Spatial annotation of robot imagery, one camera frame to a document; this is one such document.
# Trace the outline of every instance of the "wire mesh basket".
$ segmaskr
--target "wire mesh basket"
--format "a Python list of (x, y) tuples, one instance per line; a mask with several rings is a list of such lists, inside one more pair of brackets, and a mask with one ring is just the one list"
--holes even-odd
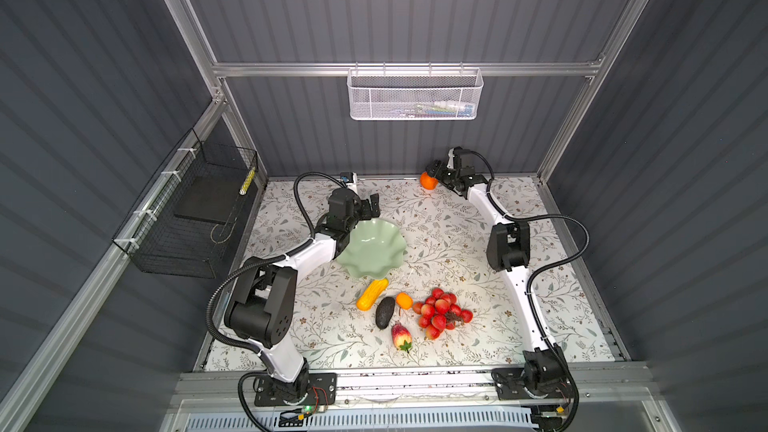
[[(142, 272), (225, 277), (256, 198), (257, 187), (246, 185), (255, 171), (255, 150), (198, 141), (176, 170), (162, 172), (167, 177), (157, 197), (132, 212), (141, 215), (133, 235), (113, 237), (113, 242)], [(182, 211), (189, 194), (203, 182), (224, 191), (215, 197), (222, 219)]]
[(382, 68), (378, 74), (350, 69), (346, 84), (354, 120), (472, 120), (483, 81), (480, 69)]

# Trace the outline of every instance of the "yellow connector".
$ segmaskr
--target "yellow connector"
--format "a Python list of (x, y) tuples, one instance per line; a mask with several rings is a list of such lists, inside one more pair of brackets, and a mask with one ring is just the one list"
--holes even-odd
[(245, 181), (243, 182), (243, 186), (240, 188), (240, 195), (244, 196), (248, 192), (248, 187), (250, 186), (250, 183), (254, 181), (254, 176), (256, 175), (256, 168), (251, 167), (251, 169), (248, 171), (248, 177), (245, 177)]

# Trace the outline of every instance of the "aluminum rail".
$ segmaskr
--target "aluminum rail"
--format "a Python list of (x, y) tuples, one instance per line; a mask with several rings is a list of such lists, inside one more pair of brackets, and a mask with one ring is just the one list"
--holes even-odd
[[(217, 77), (214, 73), (212, 65), (216, 62), (216, 55), (213, 48), (210, 46), (203, 26), (200, 24), (200, 20), (197, 18), (197, 14), (192, 7), (190, 0), (163, 0), (168, 7), (168, 11), (174, 18), (176, 27), (179, 30), (184, 43), (187, 44), (197, 69), (200, 71), (200, 75), (210, 91), (211, 96), (216, 96), (218, 93), (223, 93), (224, 97), (229, 103), (229, 107), (226, 108), (223, 114), (223, 120), (226, 124), (226, 128), (230, 131), (235, 145), (246, 149), (258, 150), (254, 139), (251, 137), (246, 127), (243, 114), (240, 113), (240, 109), (237, 107), (235, 98), (232, 96), (230, 88), (224, 80)], [(261, 161), (261, 154), (257, 155), (259, 161), (258, 177), (260, 184), (266, 183), (267, 173), (264, 164)]]
[[(500, 367), (464, 365), (318, 371), (336, 372), (339, 375), (336, 406), (333, 407), (370, 408), (381, 400), (388, 401), (387, 407), (413, 407), (414, 403), (421, 407), (424, 402), (441, 405), (458, 405), (466, 400), (496, 403), (498, 399), (490, 372)], [(569, 367), (579, 384), (579, 393), (584, 401), (660, 398), (658, 386), (645, 362), (573, 362)], [(236, 390), (237, 381), (243, 373), (239, 370), (181, 374), (170, 400), (168, 414), (240, 410)], [(248, 387), (246, 393), (252, 394)], [(514, 401), (517, 404), (542, 402), (546, 400)]]
[(473, 63), (248, 63), (216, 62), (217, 77), (344, 77), (350, 70), (361, 75), (408, 75), (438, 73), (461, 75), (466, 70), (480, 69), (484, 76), (579, 76), (593, 77), (600, 62), (473, 62)]

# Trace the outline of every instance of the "orange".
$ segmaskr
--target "orange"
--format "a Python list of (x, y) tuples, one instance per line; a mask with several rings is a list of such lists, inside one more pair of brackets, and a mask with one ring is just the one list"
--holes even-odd
[(437, 179), (427, 175), (427, 172), (422, 172), (422, 177), (419, 179), (422, 183), (422, 187), (427, 190), (432, 190), (437, 187)]

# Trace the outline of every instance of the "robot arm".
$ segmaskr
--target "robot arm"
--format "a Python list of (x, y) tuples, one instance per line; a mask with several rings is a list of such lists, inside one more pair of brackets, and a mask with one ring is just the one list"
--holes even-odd
[[(284, 400), (306, 394), (309, 367), (288, 335), (293, 319), (296, 285), (322, 264), (337, 257), (350, 243), (350, 233), (361, 220), (379, 217), (379, 195), (362, 200), (357, 195), (357, 174), (342, 174), (346, 187), (328, 198), (328, 214), (315, 229), (312, 243), (274, 264), (242, 274), (235, 282), (224, 312), (224, 324), (251, 343), (274, 379), (276, 393)], [(259, 259), (251, 257), (244, 266)], [(267, 290), (266, 298), (255, 294)]]
[[(491, 198), (496, 205), (498, 200), (492, 192), (491, 197), (488, 196), (488, 180), (475, 172), (468, 160), (470, 154), (472, 152), (461, 147), (450, 149), (447, 162), (435, 160), (426, 171), (430, 177), (436, 178), (445, 187), (473, 204), (490, 227), (486, 258), (488, 264), (502, 274), (520, 321), (525, 358), (524, 386), (531, 395), (546, 395), (558, 383), (565, 381), (566, 371), (560, 365), (561, 362), (565, 364), (565, 360), (562, 350), (543, 320), (544, 315), (538, 301), (528, 300), (526, 283), (531, 276), (531, 270), (528, 268), (531, 256), (530, 228), (527, 222), (507, 219), (504, 215), (509, 214), (504, 207), (498, 207), (501, 212), (494, 207)], [(538, 329), (531, 302), (536, 316), (541, 319), (544, 334)]]

